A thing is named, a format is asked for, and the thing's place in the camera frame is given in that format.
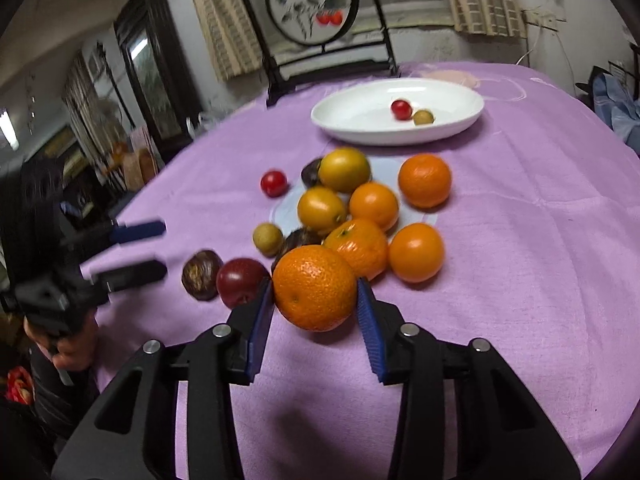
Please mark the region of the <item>person's left hand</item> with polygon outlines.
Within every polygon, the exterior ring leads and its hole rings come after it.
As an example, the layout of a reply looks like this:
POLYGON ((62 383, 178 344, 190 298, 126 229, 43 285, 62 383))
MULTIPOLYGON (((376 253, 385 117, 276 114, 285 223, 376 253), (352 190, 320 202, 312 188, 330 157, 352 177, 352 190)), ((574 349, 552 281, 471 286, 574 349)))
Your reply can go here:
POLYGON ((43 328, 24 320, 24 331, 57 370, 82 372, 92 365, 99 326, 96 310, 89 311, 81 330, 67 338, 52 341, 43 328))

